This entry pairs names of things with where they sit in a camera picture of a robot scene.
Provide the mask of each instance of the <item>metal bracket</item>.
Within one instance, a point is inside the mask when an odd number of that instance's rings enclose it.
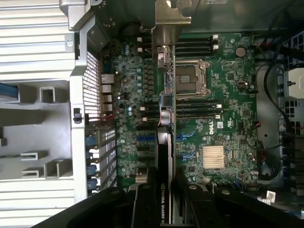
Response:
[[[177,8],[171,8],[171,1],[155,2],[155,28],[152,30],[153,46],[175,45],[182,29],[191,24],[191,17],[184,17],[181,11],[191,7],[191,0],[178,0]]]
[[[91,1],[86,0],[59,0],[61,11],[68,18],[70,31],[78,31],[93,15]]]

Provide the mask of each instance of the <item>heatsink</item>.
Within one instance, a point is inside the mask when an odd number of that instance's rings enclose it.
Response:
[[[224,146],[204,146],[202,156],[204,169],[221,169],[226,166]]]

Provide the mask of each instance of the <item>green circuit board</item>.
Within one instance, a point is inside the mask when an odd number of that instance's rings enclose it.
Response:
[[[183,38],[210,37],[204,35],[183,35]],[[216,53],[202,57],[210,63],[207,69],[207,88],[211,95],[202,100],[216,100],[222,105],[223,113],[219,119],[177,120],[176,155],[184,159],[177,161],[185,168],[189,182],[194,183],[256,183],[257,165],[255,151],[245,141],[246,131],[252,127],[257,117],[254,52],[250,49],[253,36],[250,34],[228,33],[218,35]],[[136,41],[132,38],[124,42],[110,44],[110,57],[106,64],[118,72],[115,78],[114,97],[117,115],[117,157],[119,185],[128,188],[135,183],[139,167],[151,167],[153,159],[139,160],[141,154],[154,155],[153,140],[138,140],[143,136],[154,136],[155,130],[138,130],[143,123],[140,107],[146,102],[158,101],[163,90],[163,73],[151,59],[137,52]],[[235,54],[237,47],[244,47],[246,55]],[[241,88],[239,82],[246,83]],[[254,144],[257,133],[252,132],[248,142]],[[204,169],[202,148],[221,145],[225,150],[225,168]],[[150,147],[149,151],[138,148]]]

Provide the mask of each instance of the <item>expansion slot bracket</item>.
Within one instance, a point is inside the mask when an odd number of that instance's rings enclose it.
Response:
[[[178,0],[176,8],[171,8],[171,1],[156,0],[155,2],[155,27],[152,29],[152,56],[156,63],[165,53],[165,46],[176,44],[182,29],[191,24],[191,17],[184,17],[181,11],[184,8],[191,7],[191,0]]]

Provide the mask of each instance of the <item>motherboard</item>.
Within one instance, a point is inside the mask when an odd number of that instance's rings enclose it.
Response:
[[[251,34],[182,35],[173,54],[174,74],[153,63],[148,38],[112,41],[103,68],[115,72],[121,187],[145,181],[147,168],[155,165],[156,127],[172,118],[174,155],[188,182],[258,182],[256,152],[248,146],[257,133],[246,137],[257,117],[253,41]]]

